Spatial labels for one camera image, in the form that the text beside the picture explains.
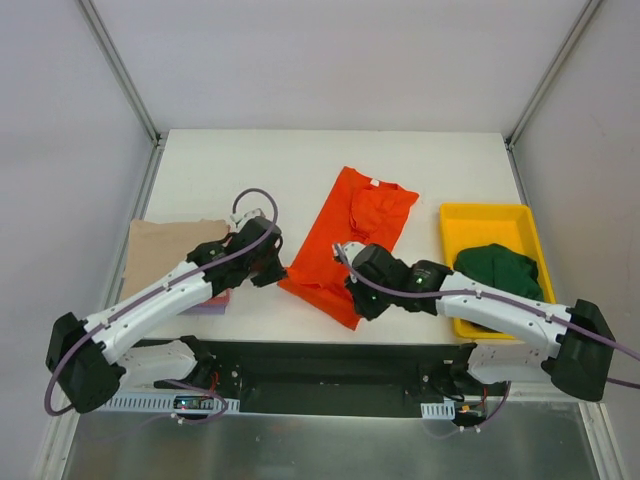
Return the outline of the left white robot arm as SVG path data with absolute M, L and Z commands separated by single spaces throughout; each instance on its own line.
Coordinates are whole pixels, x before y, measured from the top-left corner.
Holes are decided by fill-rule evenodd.
M 70 409 L 89 413 L 122 387 L 178 381 L 191 389 L 213 387 L 216 363 L 193 335 L 166 344 L 139 341 L 170 318 L 240 286 L 278 282 L 282 233 L 256 216 L 237 232 L 205 242 L 173 270 L 132 297 L 84 319 L 67 313 L 52 328 L 45 365 Z

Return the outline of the left aluminium frame post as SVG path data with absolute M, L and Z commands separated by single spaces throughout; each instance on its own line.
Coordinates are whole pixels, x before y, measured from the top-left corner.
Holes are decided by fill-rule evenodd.
M 151 144 L 154 146 L 159 145 L 162 140 L 162 132 L 152 119 L 95 3 L 91 0 L 77 0 L 75 4 L 89 27 L 106 64 L 138 123 Z

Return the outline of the pink folded t shirt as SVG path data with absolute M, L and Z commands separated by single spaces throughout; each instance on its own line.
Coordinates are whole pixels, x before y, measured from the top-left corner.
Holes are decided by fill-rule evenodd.
M 217 296 L 200 304 L 202 308 L 225 308 L 231 299 L 231 290 L 226 289 Z

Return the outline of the beige folded t shirt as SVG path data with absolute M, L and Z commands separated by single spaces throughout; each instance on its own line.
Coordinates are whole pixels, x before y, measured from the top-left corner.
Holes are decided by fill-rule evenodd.
M 229 232 L 224 220 L 171 223 L 133 220 L 119 300 L 126 300 L 167 275 L 198 245 L 221 240 Z

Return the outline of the orange t shirt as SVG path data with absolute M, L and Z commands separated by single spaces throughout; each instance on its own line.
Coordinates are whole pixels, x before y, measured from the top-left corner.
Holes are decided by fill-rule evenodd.
M 360 317 L 345 288 L 348 271 L 334 261 L 333 245 L 375 243 L 393 249 L 418 199 L 418 193 L 398 184 L 343 168 L 278 286 L 342 326 L 356 329 Z

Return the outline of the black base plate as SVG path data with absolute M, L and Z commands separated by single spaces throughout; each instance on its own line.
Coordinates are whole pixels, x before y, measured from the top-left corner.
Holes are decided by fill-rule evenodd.
M 237 400 L 243 413 L 417 418 L 442 400 L 500 395 L 466 371 L 468 344 L 385 345 L 200 340 L 190 374 L 164 374 Z

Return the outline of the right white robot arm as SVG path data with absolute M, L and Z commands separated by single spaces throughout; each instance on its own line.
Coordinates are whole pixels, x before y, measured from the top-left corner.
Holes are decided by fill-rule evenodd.
M 549 382 L 579 400 L 603 398 L 615 339 L 596 305 L 527 299 L 427 260 L 408 266 L 377 244 L 337 244 L 334 255 L 348 270 L 345 287 L 362 318 L 376 319 L 396 306 L 513 337 L 510 344 L 462 345 L 450 368 L 457 392 L 469 395 L 502 382 Z

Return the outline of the lilac folded t shirt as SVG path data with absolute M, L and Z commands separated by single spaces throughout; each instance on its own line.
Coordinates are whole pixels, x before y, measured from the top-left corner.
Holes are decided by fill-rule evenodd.
M 224 315 L 226 312 L 227 303 L 211 303 L 205 302 L 199 305 L 192 306 L 182 312 L 182 315 L 196 316 L 196 315 Z

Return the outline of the green t shirt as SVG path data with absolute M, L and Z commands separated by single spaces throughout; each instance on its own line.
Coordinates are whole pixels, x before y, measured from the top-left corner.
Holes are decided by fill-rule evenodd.
M 538 264 L 500 244 L 462 250 L 453 268 L 470 279 L 527 299 L 544 299 L 538 283 Z

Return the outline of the right aluminium frame post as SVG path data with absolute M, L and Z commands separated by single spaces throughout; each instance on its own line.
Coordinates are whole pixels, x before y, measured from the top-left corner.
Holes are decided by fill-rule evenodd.
M 534 114 L 542 105 L 554 82 L 563 72 L 564 67 L 570 60 L 574 51 L 604 4 L 605 1 L 603 0 L 588 0 L 582 5 L 578 15 L 561 41 L 556 53 L 536 84 L 536 87 L 526 102 L 523 111 L 519 115 L 509 134 L 505 136 L 505 146 L 508 151 L 512 151 L 519 139 L 522 137 Z

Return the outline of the yellow plastic bin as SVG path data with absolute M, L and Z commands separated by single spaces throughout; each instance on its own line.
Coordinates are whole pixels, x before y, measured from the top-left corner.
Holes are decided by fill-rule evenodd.
M 445 264 L 452 269 L 460 251 L 500 244 L 537 262 L 538 283 L 544 293 L 542 301 L 556 301 L 533 214 L 528 207 L 445 203 L 440 207 L 440 233 Z

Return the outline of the aluminium frame post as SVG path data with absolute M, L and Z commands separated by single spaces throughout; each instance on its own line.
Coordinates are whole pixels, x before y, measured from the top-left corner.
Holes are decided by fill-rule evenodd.
M 151 144 L 154 146 L 159 145 L 162 140 L 162 132 L 152 119 L 95 3 L 91 0 L 77 0 L 75 4 L 89 27 L 106 64 L 138 123 Z
M 519 139 L 522 137 L 534 114 L 542 105 L 554 82 L 563 72 L 564 67 L 570 60 L 574 51 L 604 4 L 605 1 L 603 0 L 588 0 L 582 5 L 578 15 L 561 41 L 556 53 L 536 84 L 536 87 L 526 102 L 523 111 L 519 115 L 509 134 L 505 136 L 505 146 L 508 151 L 512 151 Z

